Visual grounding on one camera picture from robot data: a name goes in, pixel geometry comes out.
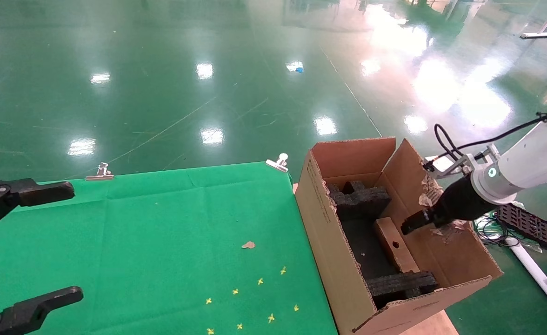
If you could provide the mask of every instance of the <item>torn cardboard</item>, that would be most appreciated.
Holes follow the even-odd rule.
[[[401,263],[401,254],[399,266],[431,271],[439,290],[377,310],[325,187],[325,182],[354,180],[386,188],[392,200],[381,215],[388,218],[383,234],[393,234],[387,229],[391,222],[414,261]],[[440,196],[443,190],[438,186],[407,140],[397,150],[395,138],[321,142],[307,153],[296,200],[340,335],[397,335],[503,274],[469,225],[451,234],[450,243],[431,228],[401,235],[404,220]]]

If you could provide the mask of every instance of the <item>green cloth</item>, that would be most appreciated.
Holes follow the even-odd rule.
[[[72,184],[74,199],[0,222],[0,310],[84,291],[38,334],[337,333],[288,174],[249,163]]]

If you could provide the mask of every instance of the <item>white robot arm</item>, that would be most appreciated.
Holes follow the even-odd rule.
[[[478,157],[484,163],[478,163]],[[435,178],[459,172],[465,176],[447,187],[433,207],[407,218],[401,227],[403,234],[430,223],[441,227],[455,219],[474,220],[510,203],[522,189],[546,184],[547,116],[501,157],[491,144],[476,158],[466,154],[443,171],[436,167],[436,158],[428,161],[425,166]]]

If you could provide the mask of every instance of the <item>metal bracket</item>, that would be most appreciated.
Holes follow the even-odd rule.
[[[42,327],[48,313],[84,298],[77,286],[18,302],[0,313],[0,335],[23,335]]]
[[[280,170],[286,173],[288,172],[288,168],[286,167],[286,159],[288,159],[288,155],[285,153],[281,153],[277,161],[272,161],[268,159],[267,161],[265,161],[265,163],[276,170]]]
[[[100,163],[100,165],[98,165],[98,172],[96,172],[95,176],[86,177],[87,181],[112,179],[114,179],[114,175],[112,172],[108,171],[108,163]]]
[[[469,174],[472,171],[482,168],[484,166],[491,165],[494,161],[498,161],[501,158],[497,147],[493,143],[489,144],[487,148],[480,152],[478,155],[466,154],[457,161],[452,161],[448,156],[443,156],[436,159],[437,156],[425,157],[424,163],[433,163],[433,171],[429,171],[428,174],[432,178],[439,180],[454,176],[456,174]]]

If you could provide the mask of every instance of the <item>open cardboard box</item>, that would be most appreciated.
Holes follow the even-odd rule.
[[[405,271],[431,271],[439,289],[376,308],[325,186],[356,180],[387,189],[392,200],[381,217],[391,220],[378,222],[392,222],[396,229],[381,235],[391,239],[397,233],[403,238],[415,264],[394,254],[396,263]],[[442,192],[429,181],[422,159],[407,140],[397,150],[395,138],[320,142],[307,153],[296,200],[340,335],[402,333],[503,274],[469,224],[453,229],[448,238],[433,227],[401,235],[399,227],[424,208],[423,200],[437,199]]]

